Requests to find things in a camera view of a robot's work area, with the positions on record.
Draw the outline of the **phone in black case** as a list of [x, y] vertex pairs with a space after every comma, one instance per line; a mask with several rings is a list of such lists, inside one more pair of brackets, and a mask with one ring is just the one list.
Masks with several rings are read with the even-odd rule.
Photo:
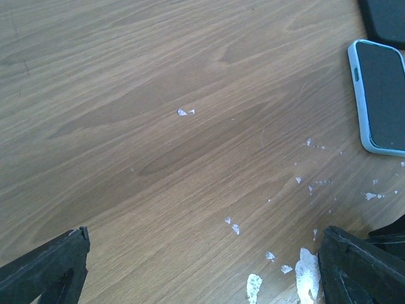
[[369, 40], [404, 50], [404, 0], [359, 0]]

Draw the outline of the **phone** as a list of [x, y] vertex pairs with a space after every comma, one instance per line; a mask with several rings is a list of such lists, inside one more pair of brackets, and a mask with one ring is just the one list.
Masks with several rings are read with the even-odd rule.
[[404, 0], [359, 0], [369, 40], [404, 50]]
[[366, 39], [347, 50], [360, 139], [370, 153], [404, 156], [404, 59], [394, 47]]

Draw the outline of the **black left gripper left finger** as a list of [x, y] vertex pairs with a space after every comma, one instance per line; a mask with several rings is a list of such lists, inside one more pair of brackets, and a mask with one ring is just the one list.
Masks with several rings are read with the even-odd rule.
[[2, 266], [1, 303], [78, 303], [89, 251], [89, 233], [82, 226]]

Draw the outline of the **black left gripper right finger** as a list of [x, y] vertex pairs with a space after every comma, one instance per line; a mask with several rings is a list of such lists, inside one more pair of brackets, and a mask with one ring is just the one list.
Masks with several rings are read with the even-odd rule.
[[327, 227], [318, 252], [326, 303], [404, 303], [404, 234], [359, 239]]

